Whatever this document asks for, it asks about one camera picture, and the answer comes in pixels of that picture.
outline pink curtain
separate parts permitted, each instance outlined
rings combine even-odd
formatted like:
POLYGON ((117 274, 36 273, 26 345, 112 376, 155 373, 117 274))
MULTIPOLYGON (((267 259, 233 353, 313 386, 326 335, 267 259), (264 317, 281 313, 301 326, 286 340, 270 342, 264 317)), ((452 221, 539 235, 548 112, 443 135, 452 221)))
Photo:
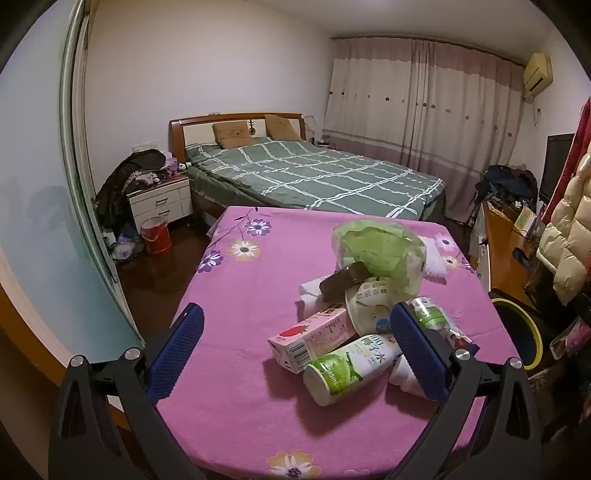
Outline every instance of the pink curtain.
POLYGON ((523 67, 427 40, 364 37, 336 44, 325 139, 443 179, 446 214, 467 221, 474 184, 489 165, 511 157, 523 67))

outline ceiling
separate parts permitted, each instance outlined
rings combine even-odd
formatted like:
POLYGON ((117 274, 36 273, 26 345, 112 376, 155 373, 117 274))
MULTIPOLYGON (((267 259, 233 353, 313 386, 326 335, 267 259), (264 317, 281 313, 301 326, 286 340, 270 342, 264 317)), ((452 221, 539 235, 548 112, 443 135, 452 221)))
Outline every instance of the ceiling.
POLYGON ((530 0, 247 0, 330 35, 401 34, 454 40, 527 61, 552 29, 530 0))

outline nightstand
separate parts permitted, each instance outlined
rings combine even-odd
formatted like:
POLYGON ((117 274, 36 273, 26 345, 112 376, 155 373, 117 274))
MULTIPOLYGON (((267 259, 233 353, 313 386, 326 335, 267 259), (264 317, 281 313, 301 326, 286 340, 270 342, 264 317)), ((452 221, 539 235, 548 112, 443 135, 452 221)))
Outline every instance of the nightstand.
POLYGON ((138 231, 152 217, 161 216, 173 222, 193 213, 189 179, 180 173, 149 190, 130 193, 127 198, 138 231))

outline strawberry milk carton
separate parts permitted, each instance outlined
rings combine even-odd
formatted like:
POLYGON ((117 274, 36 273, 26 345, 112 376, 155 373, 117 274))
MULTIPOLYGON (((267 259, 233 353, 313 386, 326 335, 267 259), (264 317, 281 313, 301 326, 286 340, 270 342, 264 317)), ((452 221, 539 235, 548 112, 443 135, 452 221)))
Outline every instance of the strawberry milk carton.
POLYGON ((295 374, 355 335, 343 305, 330 305, 267 341, 277 362, 295 374))

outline wooden desk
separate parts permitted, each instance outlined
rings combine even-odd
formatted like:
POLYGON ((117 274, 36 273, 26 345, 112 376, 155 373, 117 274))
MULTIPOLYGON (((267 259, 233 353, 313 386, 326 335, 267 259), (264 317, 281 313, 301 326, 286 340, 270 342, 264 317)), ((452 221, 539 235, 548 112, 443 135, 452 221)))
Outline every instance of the wooden desk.
POLYGON ((485 288, 498 288, 533 308, 523 290, 528 274, 512 254, 513 249, 519 247, 529 255, 532 251, 531 245, 519 233, 512 230, 513 222, 493 213, 486 202, 481 206, 479 217, 481 216, 485 224, 488 248, 482 251, 482 255, 475 255, 471 248, 470 260, 476 264, 477 272, 480 270, 479 264, 488 261, 489 278, 486 279, 485 288))

